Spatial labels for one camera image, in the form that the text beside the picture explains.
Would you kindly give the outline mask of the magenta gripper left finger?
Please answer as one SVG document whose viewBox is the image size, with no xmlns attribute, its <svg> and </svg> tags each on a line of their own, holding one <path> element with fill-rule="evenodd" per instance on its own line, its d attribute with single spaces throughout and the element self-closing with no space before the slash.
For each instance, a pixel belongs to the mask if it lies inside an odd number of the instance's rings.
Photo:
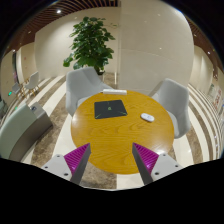
<svg viewBox="0 0 224 224">
<path fill-rule="evenodd" d="M 56 154 L 42 166 L 42 169 L 72 183 L 79 184 L 90 154 L 90 144 L 87 143 L 66 155 Z"/>
</svg>

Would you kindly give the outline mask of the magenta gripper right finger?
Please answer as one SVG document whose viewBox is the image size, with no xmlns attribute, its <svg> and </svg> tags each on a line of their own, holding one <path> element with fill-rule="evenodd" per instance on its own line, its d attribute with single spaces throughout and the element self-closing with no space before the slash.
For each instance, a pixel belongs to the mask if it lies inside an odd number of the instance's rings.
<svg viewBox="0 0 224 224">
<path fill-rule="evenodd" d="M 157 154 L 137 143 L 132 145 L 132 154 L 145 185 L 182 169 L 182 166 L 168 154 Z"/>
</svg>

